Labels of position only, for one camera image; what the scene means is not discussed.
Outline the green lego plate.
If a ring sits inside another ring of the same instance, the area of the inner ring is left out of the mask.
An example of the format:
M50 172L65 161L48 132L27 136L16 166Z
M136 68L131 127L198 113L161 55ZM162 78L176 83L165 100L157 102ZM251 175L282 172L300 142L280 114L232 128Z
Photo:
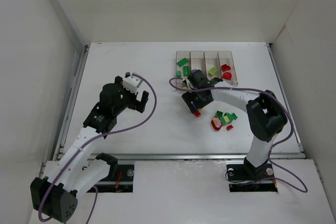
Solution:
M183 66L183 76L187 77L191 74L189 66Z

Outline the light green lego brick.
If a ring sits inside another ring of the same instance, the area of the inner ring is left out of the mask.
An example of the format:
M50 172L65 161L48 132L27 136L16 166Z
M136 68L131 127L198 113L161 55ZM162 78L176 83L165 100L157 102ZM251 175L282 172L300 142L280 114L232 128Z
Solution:
M216 74L217 72L218 72L217 68L212 67L212 68L209 70L208 74L211 75L211 76L213 76L213 75Z

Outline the long green lego brick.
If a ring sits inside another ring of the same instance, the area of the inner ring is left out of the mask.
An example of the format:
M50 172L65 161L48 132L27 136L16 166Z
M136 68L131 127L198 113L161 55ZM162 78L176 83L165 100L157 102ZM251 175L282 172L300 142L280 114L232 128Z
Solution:
M179 60L176 64L179 66L179 67L182 67L183 65L187 64L188 63L188 59L187 58L183 58L181 60Z

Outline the red square lego brick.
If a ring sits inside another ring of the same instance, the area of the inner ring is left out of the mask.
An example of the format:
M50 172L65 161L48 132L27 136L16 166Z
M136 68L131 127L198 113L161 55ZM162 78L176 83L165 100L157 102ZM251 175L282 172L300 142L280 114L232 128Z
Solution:
M221 70L222 70L223 72L225 72L225 71L230 71L230 69L231 69L231 67L230 67L229 65L227 65L227 64L223 64L223 65L221 65Z

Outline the red round lego piece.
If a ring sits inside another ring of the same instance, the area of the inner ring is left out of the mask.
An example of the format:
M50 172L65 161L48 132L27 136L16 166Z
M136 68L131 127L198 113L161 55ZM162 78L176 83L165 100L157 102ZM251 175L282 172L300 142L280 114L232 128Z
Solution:
M222 78L225 80L231 80L232 79L232 74L230 72L224 72L222 75Z

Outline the red flower lego piece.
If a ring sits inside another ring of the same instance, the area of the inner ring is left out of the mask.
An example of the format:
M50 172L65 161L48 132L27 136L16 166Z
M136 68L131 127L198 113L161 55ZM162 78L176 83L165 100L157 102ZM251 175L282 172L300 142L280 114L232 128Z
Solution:
M214 130L219 131L223 127L223 123L219 116L214 116L211 119L211 125Z

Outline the green lego brick cluster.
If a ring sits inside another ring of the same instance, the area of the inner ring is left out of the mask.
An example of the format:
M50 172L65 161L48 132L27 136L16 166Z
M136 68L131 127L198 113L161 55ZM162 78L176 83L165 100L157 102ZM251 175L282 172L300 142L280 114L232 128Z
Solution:
M223 125L227 125L232 123L232 121L236 120L238 117L235 113L223 113L222 111L216 111L216 116L218 116Z

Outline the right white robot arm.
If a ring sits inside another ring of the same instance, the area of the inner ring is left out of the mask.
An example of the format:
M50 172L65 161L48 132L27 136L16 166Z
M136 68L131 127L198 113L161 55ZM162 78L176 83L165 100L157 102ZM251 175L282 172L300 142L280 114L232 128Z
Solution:
M274 139L288 122L285 110L274 93L269 90L238 88L218 78L208 80L200 70L187 77L187 83L192 87L182 94L182 99L191 113L197 115L199 109L218 101L234 106L247 114L254 137L250 150L244 158L244 169L250 176L260 172L266 166L268 152Z

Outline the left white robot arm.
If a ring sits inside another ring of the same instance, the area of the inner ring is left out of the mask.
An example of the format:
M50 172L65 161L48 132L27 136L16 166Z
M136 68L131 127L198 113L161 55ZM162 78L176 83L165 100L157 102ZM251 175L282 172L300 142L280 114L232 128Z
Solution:
M96 183L118 172L118 159L105 153L99 154L91 164L87 161L97 146L107 136L115 134L117 117L126 109L143 113L149 93L143 91L137 99L138 89L147 83L142 76L128 73L117 76L113 83L105 84L74 143L57 165L44 177L36 177L30 184L33 208L40 222L56 220L66 223L74 214L78 200Z

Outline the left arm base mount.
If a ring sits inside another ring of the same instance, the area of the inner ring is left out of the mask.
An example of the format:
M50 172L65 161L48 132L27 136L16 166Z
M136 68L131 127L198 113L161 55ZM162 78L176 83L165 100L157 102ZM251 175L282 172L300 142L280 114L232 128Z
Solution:
M96 157L109 165L107 176L95 184L99 193L132 193L134 164L120 164L116 157L101 153Z

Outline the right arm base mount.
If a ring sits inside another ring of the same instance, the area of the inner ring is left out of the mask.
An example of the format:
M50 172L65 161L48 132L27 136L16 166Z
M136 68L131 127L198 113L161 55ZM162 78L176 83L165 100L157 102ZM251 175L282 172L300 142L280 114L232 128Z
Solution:
M269 162L259 168L245 163L227 163L226 169L225 177L231 193L278 192L274 170Z

